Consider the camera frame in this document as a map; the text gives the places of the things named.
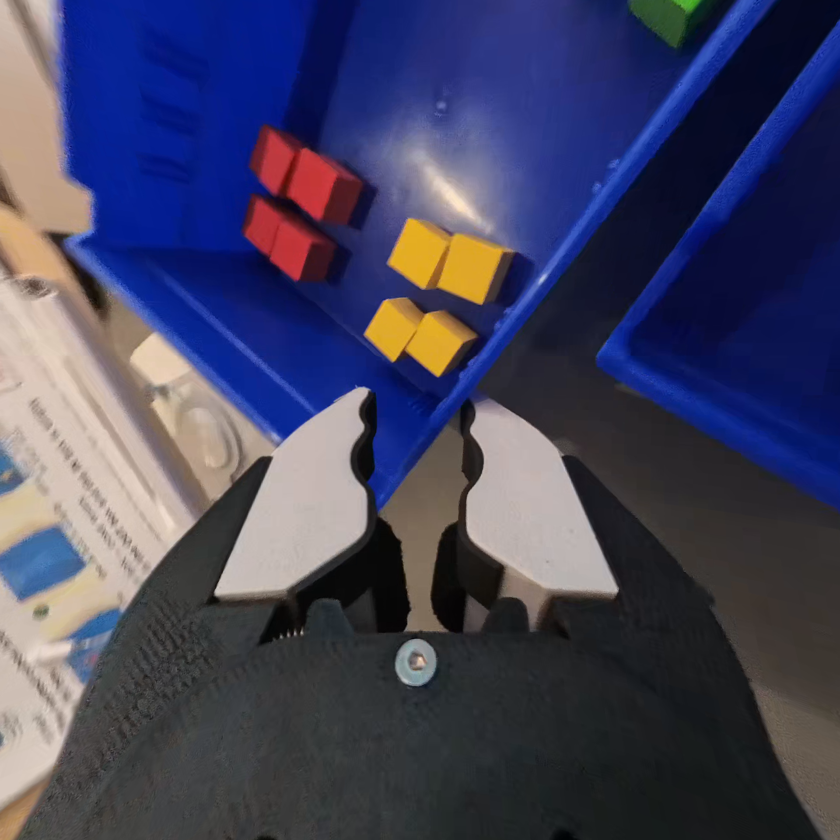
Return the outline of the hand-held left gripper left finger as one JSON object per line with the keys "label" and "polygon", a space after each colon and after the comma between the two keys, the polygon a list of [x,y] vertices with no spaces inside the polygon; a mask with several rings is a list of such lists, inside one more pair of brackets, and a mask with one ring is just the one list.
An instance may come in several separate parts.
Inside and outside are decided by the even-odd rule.
{"label": "hand-held left gripper left finger", "polygon": [[360,386],[275,448],[217,582],[218,603],[293,600],[369,544],[375,431],[375,393]]}

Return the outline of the green cube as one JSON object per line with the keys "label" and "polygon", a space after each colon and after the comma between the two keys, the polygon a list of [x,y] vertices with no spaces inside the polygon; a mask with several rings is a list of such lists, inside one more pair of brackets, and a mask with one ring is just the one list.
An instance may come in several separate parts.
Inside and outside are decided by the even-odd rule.
{"label": "green cube", "polygon": [[717,0],[629,0],[629,12],[671,48],[682,48]]}

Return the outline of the blue plastic bin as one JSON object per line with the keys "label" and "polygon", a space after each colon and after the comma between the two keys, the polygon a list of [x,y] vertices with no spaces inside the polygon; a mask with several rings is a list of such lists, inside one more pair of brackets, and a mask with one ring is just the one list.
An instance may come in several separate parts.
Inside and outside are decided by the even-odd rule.
{"label": "blue plastic bin", "polygon": [[840,24],[600,348],[597,366],[840,502]]}
{"label": "blue plastic bin", "polygon": [[[66,251],[242,414],[289,437],[356,386],[378,400],[383,507],[517,332],[774,2],[733,2],[684,48],[627,2],[61,2]],[[327,282],[242,236],[264,124],[365,182]],[[432,294],[479,333],[457,372],[387,362],[365,329],[421,292],[387,268],[405,218],[517,251],[500,300]]]}

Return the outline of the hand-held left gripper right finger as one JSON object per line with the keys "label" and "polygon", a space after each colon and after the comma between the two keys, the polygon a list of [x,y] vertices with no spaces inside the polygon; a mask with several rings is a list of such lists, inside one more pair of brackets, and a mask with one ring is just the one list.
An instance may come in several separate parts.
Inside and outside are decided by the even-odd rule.
{"label": "hand-held left gripper right finger", "polygon": [[531,630],[558,600],[615,603],[615,576],[560,448],[487,398],[463,409],[462,435],[463,628],[479,628],[498,600],[522,603]]}

